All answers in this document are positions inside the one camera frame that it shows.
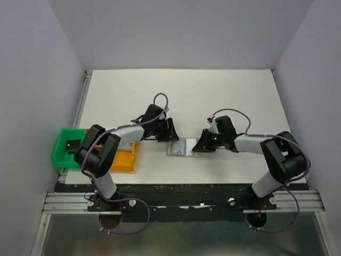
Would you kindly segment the red plastic bin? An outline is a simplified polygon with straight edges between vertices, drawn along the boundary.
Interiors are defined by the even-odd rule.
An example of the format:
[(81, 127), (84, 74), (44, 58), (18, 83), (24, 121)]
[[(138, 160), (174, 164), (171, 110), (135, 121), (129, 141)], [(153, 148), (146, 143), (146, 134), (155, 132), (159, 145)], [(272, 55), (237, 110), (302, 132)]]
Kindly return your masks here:
[[(86, 129), (85, 135), (88, 135), (89, 131), (90, 131), (89, 129)], [(95, 145), (94, 148), (97, 149), (98, 151), (101, 151), (103, 148), (103, 145), (102, 144)]]

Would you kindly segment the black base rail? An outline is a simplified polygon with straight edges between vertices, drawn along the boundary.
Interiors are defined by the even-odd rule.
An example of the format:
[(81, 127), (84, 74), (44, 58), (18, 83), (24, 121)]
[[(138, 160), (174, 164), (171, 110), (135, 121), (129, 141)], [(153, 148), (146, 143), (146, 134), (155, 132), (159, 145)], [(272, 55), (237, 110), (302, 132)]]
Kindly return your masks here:
[(241, 203), (248, 184), (215, 185), (119, 185), (118, 198), (111, 203), (89, 186), (59, 184), (55, 193), (86, 193), (89, 215), (122, 219), (124, 222), (241, 222), (247, 214), (265, 219), (268, 213), (297, 213), (322, 209), (317, 191), (294, 185), (291, 192), (276, 191), (252, 207)]

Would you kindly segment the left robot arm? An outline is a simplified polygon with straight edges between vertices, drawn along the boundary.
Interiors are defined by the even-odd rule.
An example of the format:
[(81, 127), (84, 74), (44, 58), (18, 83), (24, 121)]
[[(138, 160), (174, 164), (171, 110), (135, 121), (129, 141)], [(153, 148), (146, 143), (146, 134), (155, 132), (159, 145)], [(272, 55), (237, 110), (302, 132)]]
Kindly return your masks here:
[(140, 119), (110, 130), (95, 124), (81, 141), (74, 153), (74, 161), (82, 174), (90, 179), (105, 210), (114, 210), (120, 201), (117, 186), (110, 174), (118, 149), (144, 140), (179, 141), (173, 119), (167, 117), (167, 111), (167, 106), (162, 108), (150, 104)]

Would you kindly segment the green plastic bin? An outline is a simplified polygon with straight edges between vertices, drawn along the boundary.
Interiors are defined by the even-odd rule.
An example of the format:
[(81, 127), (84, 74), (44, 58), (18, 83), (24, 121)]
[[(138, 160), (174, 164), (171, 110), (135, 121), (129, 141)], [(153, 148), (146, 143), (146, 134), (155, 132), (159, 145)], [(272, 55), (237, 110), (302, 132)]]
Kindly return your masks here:
[(66, 142), (71, 139), (81, 139), (85, 137), (86, 129), (63, 128), (59, 134), (52, 154), (54, 167), (57, 169), (79, 169), (79, 165), (74, 161), (74, 154), (67, 154)]

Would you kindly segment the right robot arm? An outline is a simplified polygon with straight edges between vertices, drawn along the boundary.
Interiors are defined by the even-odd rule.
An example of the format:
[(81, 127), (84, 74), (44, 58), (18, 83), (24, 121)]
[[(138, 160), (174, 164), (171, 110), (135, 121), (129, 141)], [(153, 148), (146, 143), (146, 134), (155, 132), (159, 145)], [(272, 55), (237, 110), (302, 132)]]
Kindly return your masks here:
[(263, 205), (265, 198), (277, 189), (305, 178), (310, 170), (309, 158), (288, 131), (275, 135), (237, 133), (229, 116), (212, 117), (208, 123), (210, 128), (203, 129), (193, 152), (212, 153), (223, 148), (264, 156), (268, 171), (241, 198), (241, 203), (251, 209)]

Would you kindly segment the beige card holder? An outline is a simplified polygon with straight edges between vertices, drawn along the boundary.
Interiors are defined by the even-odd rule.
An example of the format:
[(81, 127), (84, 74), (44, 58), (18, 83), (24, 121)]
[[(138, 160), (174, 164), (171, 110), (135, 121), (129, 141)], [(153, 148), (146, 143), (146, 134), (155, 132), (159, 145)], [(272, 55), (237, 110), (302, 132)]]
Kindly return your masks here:
[(174, 157), (200, 158), (200, 153), (192, 151), (198, 141), (198, 138), (180, 137), (179, 141), (168, 143), (167, 155)]

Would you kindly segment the yellow plastic bin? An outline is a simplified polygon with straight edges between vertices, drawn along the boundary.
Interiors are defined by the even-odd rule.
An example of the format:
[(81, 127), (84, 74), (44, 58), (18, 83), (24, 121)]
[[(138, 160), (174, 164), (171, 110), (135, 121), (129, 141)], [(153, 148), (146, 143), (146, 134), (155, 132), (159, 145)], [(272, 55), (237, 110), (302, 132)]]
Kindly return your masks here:
[(134, 172), (136, 162), (136, 148), (138, 143), (133, 142), (132, 150), (118, 149), (110, 171), (112, 172)]

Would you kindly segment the black card in green bin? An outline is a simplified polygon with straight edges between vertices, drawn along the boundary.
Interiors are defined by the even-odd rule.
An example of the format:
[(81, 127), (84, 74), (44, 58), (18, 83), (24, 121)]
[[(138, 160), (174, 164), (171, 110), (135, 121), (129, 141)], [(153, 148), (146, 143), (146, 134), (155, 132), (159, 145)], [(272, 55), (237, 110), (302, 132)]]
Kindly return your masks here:
[(66, 152), (67, 154), (74, 154), (81, 143), (81, 139), (71, 139), (66, 142)]

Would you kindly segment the front aluminium rail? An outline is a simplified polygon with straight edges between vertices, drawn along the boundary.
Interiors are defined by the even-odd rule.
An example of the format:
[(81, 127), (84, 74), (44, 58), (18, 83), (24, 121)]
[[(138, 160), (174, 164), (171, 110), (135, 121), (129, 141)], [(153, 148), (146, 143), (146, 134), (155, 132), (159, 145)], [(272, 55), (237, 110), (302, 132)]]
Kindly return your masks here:
[(86, 193), (47, 193), (43, 214), (87, 214)]

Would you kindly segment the aluminium side rail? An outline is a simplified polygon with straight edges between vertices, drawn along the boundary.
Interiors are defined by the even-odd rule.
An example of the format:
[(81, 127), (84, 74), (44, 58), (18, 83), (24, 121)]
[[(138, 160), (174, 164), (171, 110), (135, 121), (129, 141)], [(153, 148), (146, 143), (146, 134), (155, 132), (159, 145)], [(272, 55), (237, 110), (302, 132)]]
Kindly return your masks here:
[(83, 82), (83, 87), (82, 87), (82, 91), (80, 94), (80, 99), (78, 102), (78, 106), (76, 109), (76, 114), (75, 114), (75, 118), (74, 118), (74, 122), (72, 127), (73, 128), (79, 128), (79, 123), (80, 123), (80, 119), (82, 117), (82, 113), (83, 113), (83, 109), (84, 109), (84, 104), (85, 104), (85, 100), (87, 97), (87, 92), (88, 92), (88, 88), (91, 82), (91, 78), (92, 78), (92, 70), (86, 70), (85, 71), (85, 78), (84, 78), (84, 82)]

